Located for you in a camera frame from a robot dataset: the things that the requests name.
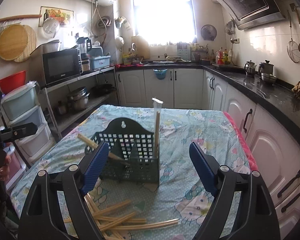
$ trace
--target blue gripper pad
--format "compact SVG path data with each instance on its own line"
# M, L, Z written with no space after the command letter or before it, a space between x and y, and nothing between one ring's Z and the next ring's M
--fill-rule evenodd
M216 196L218 193L216 185L218 183L217 171L219 163L213 156L204 154L200 146L195 142L190 144L189 156L204 189Z
M95 156L91 160L90 164L87 163L88 166L85 171L82 170L82 172L84 172L83 187L80 189L80 192L83 196L85 196L89 191L93 190L94 186L96 185L98 177L105 166L109 155L109 145L106 142L101 143L97 149L86 155L84 158L87 158L89 155L93 154L95 154ZM82 162L83 165L85 165L85 161L89 161L89 159L84 160L84 158L79 163L79 167Z

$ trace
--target wire strainer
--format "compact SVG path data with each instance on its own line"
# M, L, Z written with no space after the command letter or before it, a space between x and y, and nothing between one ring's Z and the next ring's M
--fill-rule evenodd
M300 61L300 51L298 49L298 44L293 41L292 38L292 25L291 25L291 16L288 12L288 18L289 18L289 22L290 22L290 34L291 34L291 41L289 41L288 45L287 45L287 52L289 55L289 58L294 62L294 63L298 63Z

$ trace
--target red plastic basin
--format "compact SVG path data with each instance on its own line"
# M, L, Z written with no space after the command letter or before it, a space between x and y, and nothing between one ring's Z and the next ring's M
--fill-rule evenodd
M11 76L0 79L0 88L4 94L10 93L12 90L21 87L26 82L26 71L20 71Z

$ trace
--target range hood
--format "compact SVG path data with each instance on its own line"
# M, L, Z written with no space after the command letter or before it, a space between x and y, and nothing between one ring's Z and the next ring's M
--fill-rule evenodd
M285 19L275 0L217 0L239 30Z

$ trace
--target blue hanging basket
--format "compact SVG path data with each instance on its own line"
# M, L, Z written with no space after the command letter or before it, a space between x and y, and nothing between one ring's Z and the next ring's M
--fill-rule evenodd
M166 77L167 70L168 69L162 69L162 70L154 69L153 71L154 71L155 76L157 77L157 79L162 80Z

